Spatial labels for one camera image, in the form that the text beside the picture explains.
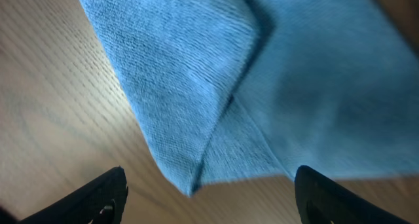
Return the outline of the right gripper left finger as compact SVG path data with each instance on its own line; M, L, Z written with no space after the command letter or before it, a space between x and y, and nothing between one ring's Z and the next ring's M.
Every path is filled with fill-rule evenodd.
M127 196L124 169L114 167L20 223L120 224Z

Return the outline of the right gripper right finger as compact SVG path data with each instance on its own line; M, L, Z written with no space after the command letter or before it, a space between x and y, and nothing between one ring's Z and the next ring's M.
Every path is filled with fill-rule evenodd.
M309 166L297 170L295 198L302 224L408 224Z

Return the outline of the blue microfibre cloth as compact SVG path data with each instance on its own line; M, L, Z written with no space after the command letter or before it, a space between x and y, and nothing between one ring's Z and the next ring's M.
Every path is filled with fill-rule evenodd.
M418 173L418 58L373 0L79 0L165 178Z

